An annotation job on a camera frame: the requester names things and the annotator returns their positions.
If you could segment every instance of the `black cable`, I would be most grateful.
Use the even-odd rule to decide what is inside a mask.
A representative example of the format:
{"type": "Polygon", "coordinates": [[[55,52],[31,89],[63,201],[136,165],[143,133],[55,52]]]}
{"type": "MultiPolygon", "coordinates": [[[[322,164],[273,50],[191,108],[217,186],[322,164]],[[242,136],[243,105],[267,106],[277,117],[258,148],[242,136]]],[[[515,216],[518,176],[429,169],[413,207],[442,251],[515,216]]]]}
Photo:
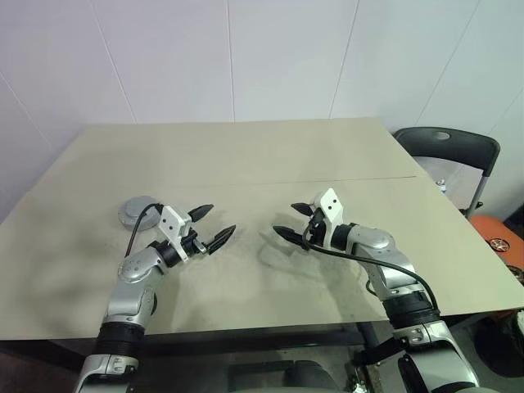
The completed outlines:
{"type": "Polygon", "coordinates": [[[161,210],[162,207],[164,206],[161,203],[151,203],[147,205],[146,207],[144,207],[144,210],[142,210],[140,215],[138,215],[137,223],[133,227],[133,232],[131,233],[131,238],[129,239],[128,249],[125,251],[125,256],[129,256],[129,254],[131,254],[131,248],[133,247],[134,238],[135,236],[137,236],[138,226],[140,225],[140,222],[142,221],[142,219],[145,217],[147,211],[151,209],[152,207],[158,210],[161,210]]]}
{"type": "Polygon", "coordinates": [[[323,249],[322,247],[318,247],[315,244],[310,243],[307,240],[307,238],[306,238],[307,232],[309,232],[309,230],[311,228],[312,228],[312,225],[309,224],[307,226],[307,228],[305,229],[304,233],[302,234],[302,241],[305,242],[305,246],[307,246],[308,249],[310,248],[311,250],[314,250],[314,251],[317,251],[317,252],[320,252],[320,253],[326,254],[326,255],[338,256],[339,258],[344,258],[346,260],[358,260],[359,262],[364,262],[365,264],[376,264],[376,265],[382,266],[384,268],[394,269],[394,270],[397,270],[397,271],[399,271],[401,273],[407,274],[408,276],[414,278],[415,280],[417,280],[418,282],[420,282],[422,284],[422,286],[426,290],[427,294],[429,295],[431,303],[433,304],[433,309],[435,311],[439,311],[438,304],[436,303],[435,294],[431,290],[429,284],[422,277],[420,277],[418,274],[413,273],[411,270],[407,270],[407,269],[401,268],[400,266],[397,266],[396,264],[390,264],[388,262],[383,262],[381,260],[374,260],[373,258],[366,258],[364,256],[343,254],[341,252],[326,250],[326,249],[323,249]]]}
{"type": "Polygon", "coordinates": [[[369,280],[366,282],[366,291],[371,293],[373,296],[377,296],[377,293],[375,293],[375,291],[373,289],[371,289],[371,281],[369,281],[369,280]]]}

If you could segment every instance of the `table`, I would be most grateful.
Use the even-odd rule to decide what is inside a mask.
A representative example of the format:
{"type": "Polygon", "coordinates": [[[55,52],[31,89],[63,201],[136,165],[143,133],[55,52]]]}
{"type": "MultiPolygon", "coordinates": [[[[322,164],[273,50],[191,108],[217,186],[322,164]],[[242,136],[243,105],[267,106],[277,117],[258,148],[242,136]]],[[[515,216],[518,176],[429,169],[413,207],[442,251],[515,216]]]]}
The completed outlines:
{"type": "Polygon", "coordinates": [[[376,120],[97,126],[0,226],[0,339],[97,335],[129,239],[116,212],[144,194],[215,204],[195,225],[203,238],[237,225],[223,250],[170,273],[147,333],[386,319],[361,267],[271,229],[303,228],[289,204],[328,187],[346,221],[393,234],[443,314],[524,306],[524,289],[376,120]]]}

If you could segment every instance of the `chair backrest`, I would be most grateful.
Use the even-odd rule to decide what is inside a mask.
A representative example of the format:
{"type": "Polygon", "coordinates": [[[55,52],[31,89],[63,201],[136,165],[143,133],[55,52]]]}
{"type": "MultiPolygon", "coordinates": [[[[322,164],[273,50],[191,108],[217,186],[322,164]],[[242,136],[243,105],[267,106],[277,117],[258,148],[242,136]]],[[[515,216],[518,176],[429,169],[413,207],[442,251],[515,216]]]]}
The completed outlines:
{"type": "Polygon", "coordinates": [[[410,127],[399,129],[395,139],[415,157],[434,157],[482,169],[488,177],[495,166],[500,145],[493,138],[459,129],[410,127]]]}

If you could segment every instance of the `small bottle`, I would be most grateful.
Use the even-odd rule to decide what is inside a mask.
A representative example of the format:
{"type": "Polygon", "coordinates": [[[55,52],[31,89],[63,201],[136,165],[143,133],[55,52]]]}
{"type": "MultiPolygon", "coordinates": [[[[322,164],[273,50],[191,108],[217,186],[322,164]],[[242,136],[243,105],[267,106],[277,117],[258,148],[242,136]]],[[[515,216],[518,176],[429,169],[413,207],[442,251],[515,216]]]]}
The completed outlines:
{"type": "Polygon", "coordinates": [[[438,182],[436,182],[436,185],[439,186],[439,189],[442,191],[442,193],[445,194],[445,180],[444,179],[441,179],[439,180],[438,182]]]}

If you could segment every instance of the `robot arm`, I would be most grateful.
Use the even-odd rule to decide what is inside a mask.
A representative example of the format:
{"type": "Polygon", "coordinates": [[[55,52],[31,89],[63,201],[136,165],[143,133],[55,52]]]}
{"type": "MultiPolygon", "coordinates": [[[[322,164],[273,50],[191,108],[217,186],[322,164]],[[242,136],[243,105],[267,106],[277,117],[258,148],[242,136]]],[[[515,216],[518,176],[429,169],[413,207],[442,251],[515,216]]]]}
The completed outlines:
{"type": "Polygon", "coordinates": [[[389,233],[344,224],[343,206],[332,188],[314,198],[311,204],[291,206],[310,217],[305,232],[300,235],[286,227],[274,227],[275,231],[306,250],[359,261],[386,310],[394,328],[393,338],[362,353],[362,364],[376,363],[405,350],[399,369],[408,393],[450,393],[478,386],[471,365],[440,319],[431,288],[397,250],[389,233]]]}
{"type": "Polygon", "coordinates": [[[118,281],[107,306],[95,349],[84,361],[75,393],[125,393],[129,378],[138,368],[138,350],[156,309],[156,291],[163,278],[180,262],[195,254],[212,254],[233,235],[226,228],[209,243],[202,243],[192,223],[206,215],[212,205],[188,213],[176,207],[154,205],[160,213],[159,230],[165,237],[124,258],[118,281]]]}

